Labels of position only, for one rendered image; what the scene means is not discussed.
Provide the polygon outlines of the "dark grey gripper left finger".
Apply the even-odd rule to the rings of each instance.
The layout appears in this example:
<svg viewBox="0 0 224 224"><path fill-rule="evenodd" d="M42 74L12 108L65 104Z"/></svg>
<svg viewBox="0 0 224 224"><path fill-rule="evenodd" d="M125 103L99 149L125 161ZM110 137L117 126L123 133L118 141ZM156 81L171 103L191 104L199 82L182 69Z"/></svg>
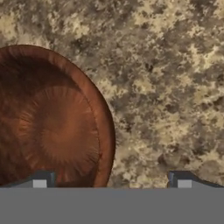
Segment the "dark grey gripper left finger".
<svg viewBox="0 0 224 224"><path fill-rule="evenodd" d="M53 171L37 171L28 178L4 185L3 188L52 188L55 187L55 173Z"/></svg>

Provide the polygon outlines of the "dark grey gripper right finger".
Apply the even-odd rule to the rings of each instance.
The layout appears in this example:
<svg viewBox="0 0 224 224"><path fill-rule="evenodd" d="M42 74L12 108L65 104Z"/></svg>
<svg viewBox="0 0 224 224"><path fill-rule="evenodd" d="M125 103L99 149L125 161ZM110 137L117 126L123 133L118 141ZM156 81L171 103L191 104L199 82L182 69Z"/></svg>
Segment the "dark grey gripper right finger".
<svg viewBox="0 0 224 224"><path fill-rule="evenodd" d="M202 186L223 188L223 185L203 180L191 171L169 171L167 177L167 186L170 188L196 188Z"/></svg>

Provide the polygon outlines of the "brown wooden bowl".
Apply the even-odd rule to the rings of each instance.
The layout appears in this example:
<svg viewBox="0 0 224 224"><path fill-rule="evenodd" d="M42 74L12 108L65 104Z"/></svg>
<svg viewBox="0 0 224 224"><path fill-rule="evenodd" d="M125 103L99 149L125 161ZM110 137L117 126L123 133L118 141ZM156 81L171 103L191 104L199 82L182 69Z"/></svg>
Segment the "brown wooden bowl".
<svg viewBox="0 0 224 224"><path fill-rule="evenodd" d="M104 187L115 125L96 85L35 45L0 48L0 186L48 174L57 187Z"/></svg>

